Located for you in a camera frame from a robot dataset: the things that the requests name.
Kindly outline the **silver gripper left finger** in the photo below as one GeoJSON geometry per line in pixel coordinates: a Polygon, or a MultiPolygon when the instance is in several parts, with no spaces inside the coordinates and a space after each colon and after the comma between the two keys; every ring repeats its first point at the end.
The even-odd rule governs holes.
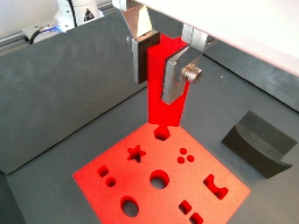
{"type": "Polygon", "coordinates": [[[135,82],[147,81],[147,49],[160,43],[160,32],[152,27],[147,7],[139,4],[123,12],[125,24],[131,31],[131,49],[133,54],[135,82]]]}

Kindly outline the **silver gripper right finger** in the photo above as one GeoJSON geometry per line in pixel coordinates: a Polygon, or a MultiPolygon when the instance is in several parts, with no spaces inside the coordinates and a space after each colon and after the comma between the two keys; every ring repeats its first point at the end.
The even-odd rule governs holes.
{"type": "Polygon", "coordinates": [[[196,83],[201,70],[196,63],[204,51],[211,47],[213,38],[187,24],[181,28],[181,41],[187,46],[165,61],[163,78],[163,101],[171,105],[183,95],[187,82],[196,83]]]}

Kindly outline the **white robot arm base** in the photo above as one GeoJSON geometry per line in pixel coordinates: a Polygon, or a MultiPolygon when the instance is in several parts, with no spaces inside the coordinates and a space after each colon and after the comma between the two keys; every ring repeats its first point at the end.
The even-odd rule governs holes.
{"type": "Polygon", "coordinates": [[[57,12],[53,18],[23,28],[23,34],[31,45],[103,17],[103,12],[97,7],[97,0],[56,1],[57,12]]]}

